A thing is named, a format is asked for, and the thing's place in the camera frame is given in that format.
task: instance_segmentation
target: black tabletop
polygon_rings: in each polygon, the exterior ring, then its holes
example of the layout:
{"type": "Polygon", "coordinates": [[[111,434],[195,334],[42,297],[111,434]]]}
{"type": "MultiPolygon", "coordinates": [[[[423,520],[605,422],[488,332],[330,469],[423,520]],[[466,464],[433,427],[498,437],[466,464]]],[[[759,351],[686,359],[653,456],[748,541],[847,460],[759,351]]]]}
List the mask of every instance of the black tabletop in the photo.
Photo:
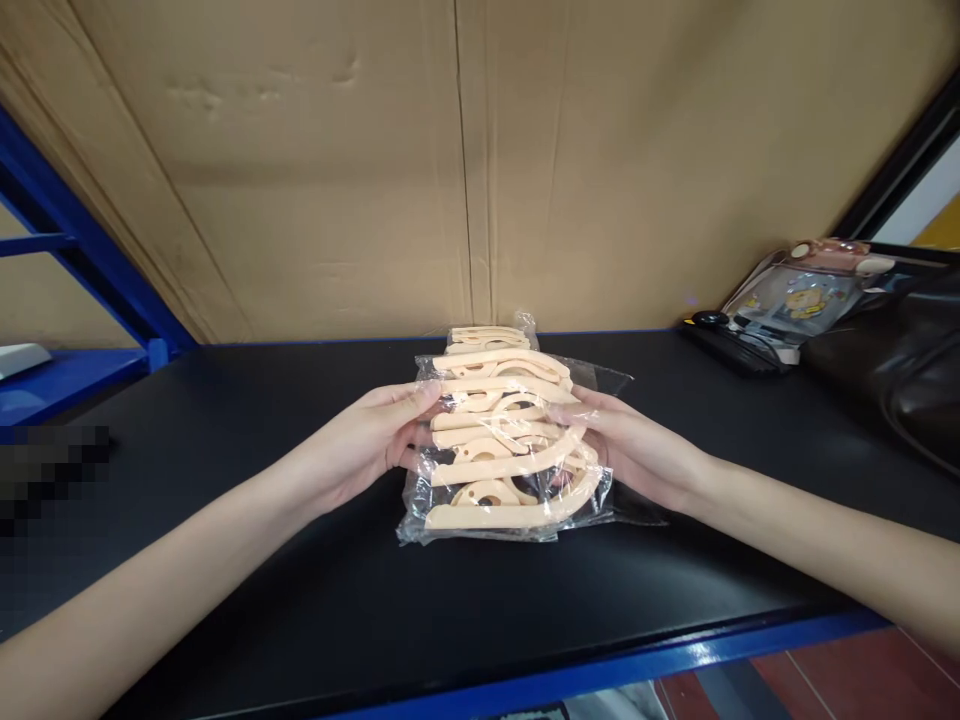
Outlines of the black tabletop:
{"type": "MultiPolygon", "coordinates": [[[[960,540],[960,486],[848,417],[803,372],[746,381],[669,332],[544,336],[628,372],[622,397],[704,450],[960,540]]],[[[261,470],[439,340],[207,348],[75,421],[115,440],[106,478],[0,539],[9,637],[261,470]]],[[[403,475],[309,526],[109,717],[261,708],[309,717],[583,662],[691,631],[853,607],[686,518],[549,544],[398,545],[403,475]]]]}

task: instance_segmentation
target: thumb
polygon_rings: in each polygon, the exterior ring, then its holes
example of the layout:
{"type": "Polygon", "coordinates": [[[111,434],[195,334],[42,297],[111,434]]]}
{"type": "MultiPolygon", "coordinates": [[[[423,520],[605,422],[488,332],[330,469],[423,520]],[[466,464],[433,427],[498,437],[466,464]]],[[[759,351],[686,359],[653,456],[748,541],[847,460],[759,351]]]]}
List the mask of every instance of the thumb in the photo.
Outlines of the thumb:
{"type": "Polygon", "coordinates": [[[403,427],[423,415],[440,399],[440,382],[427,380],[402,400],[381,408],[383,416],[394,427],[403,427]]]}
{"type": "Polygon", "coordinates": [[[630,417],[615,410],[600,410],[584,403],[547,406],[547,416],[561,425],[577,425],[618,440],[628,433],[630,417]]]}

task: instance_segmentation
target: beige plastic hanger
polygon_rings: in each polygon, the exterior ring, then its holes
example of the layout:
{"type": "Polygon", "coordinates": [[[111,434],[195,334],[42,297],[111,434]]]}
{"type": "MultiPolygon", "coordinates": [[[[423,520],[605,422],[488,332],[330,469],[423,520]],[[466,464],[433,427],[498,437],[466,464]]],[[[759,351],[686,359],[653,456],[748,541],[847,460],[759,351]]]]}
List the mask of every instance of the beige plastic hanger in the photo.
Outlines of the beige plastic hanger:
{"type": "MultiPolygon", "coordinates": [[[[536,420],[514,420],[513,422],[501,422],[500,432],[509,437],[524,437],[533,435],[556,440],[563,434],[563,430],[558,425],[551,423],[537,422],[536,420]]],[[[490,436],[488,427],[478,425],[476,427],[458,428],[456,430],[440,430],[433,433],[433,444],[441,449],[465,445],[471,440],[478,440],[490,436]]]]}
{"type": "Polygon", "coordinates": [[[465,375],[460,375],[458,371],[467,368],[482,368],[488,363],[499,364],[515,360],[523,360],[536,365],[542,370],[551,372],[551,374],[556,377],[570,377],[570,368],[561,363],[559,360],[555,360],[545,353],[537,352],[536,350],[528,350],[526,348],[506,348],[502,350],[486,350],[482,352],[462,354],[456,357],[436,357],[433,359],[433,366],[437,370],[450,370],[458,377],[466,377],[465,375]]]}
{"type": "Polygon", "coordinates": [[[454,342],[450,345],[447,345],[446,354],[447,355],[461,355],[465,353],[475,353],[483,350],[498,350],[498,349],[509,349],[509,348],[521,348],[528,349],[530,347],[530,341],[524,338],[523,340],[514,340],[512,338],[485,338],[481,340],[476,340],[473,342],[454,342]]]}
{"type": "MultiPolygon", "coordinates": [[[[479,502],[487,496],[478,495],[477,490],[474,490],[473,498],[477,498],[478,504],[438,505],[427,513],[425,525],[428,530],[482,530],[532,528],[562,522],[586,504],[600,484],[602,475],[603,469],[600,466],[590,465],[580,471],[568,492],[562,492],[546,503],[517,506],[505,504],[500,500],[500,505],[483,506],[479,502]]],[[[464,489],[469,492],[470,487],[468,485],[464,489]]]]}
{"type": "Polygon", "coordinates": [[[582,442],[584,429],[542,422],[546,403],[577,402],[570,392],[569,368],[529,350],[526,337],[511,330],[458,328],[451,333],[455,344],[448,354],[434,358],[434,368],[456,379],[441,383],[454,407],[431,420],[433,441],[439,448],[454,448],[456,455],[452,464],[434,470],[430,482],[462,487],[449,505],[427,514],[427,528],[560,522],[581,508],[599,484],[603,470],[596,465],[596,452],[582,442]],[[517,407],[521,403],[529,407],[517,407]],[[545,503],[514,483],[514,477],[550,467],[572,473],[574,480],[545,503]]]}
{"type": "Polygon", "coordinates": [[[438,465],[430,478],[430,484],[439,487],[489,478],[532,475],[548,467],[560,465],[563,458],[580,443],[583,433],[582,427],[569,427],[563,436],[546,450],[529,455],[481,460],[462,465],[438,465]]]}

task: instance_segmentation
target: cardboard surface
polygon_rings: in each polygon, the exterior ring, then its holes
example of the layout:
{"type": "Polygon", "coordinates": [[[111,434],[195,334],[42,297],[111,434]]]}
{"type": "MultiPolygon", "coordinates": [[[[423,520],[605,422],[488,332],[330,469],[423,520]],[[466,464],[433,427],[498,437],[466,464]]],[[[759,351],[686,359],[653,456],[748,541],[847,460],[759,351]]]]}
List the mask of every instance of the cardboard surface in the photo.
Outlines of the cardboard surface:
{"type": "Polygon", "coordinates": [[[476,313],[545,330],[670,325],[827,232],[960,48],[939,0],[458,11],[476,313]]]}
{"type": "Polygon", "coordinates": [[[0,2],[0,100],[202,342],[662,327],[824,233],[940,0],[0,2]]]}
{"type": "MultiPolygon", "coordinates": [[[[2,238],[27,232],[0,205],[2,238]]],[[[47,253],[0,258],[0,345],[136,347],[120,323],[47,253]]]]}
{"type": "Polygon", "coordinates": [[[75,3],[252,340],[471,317],[453,6],[75,3]]]}

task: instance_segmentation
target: floor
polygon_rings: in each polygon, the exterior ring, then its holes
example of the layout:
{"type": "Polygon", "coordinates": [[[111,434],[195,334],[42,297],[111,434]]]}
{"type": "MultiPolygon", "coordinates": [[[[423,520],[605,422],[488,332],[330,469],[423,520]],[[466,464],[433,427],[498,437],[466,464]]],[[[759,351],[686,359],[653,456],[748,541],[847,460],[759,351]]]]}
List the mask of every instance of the floor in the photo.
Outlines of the floor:
{"type": "MultiPolygon", "coordinates": [[[[960,718],[960,661],[900,628],[751,662],[796,720],[960,718]]],[[[694,673],[654,686],[670,720],[719,720],[694,673]]]]}

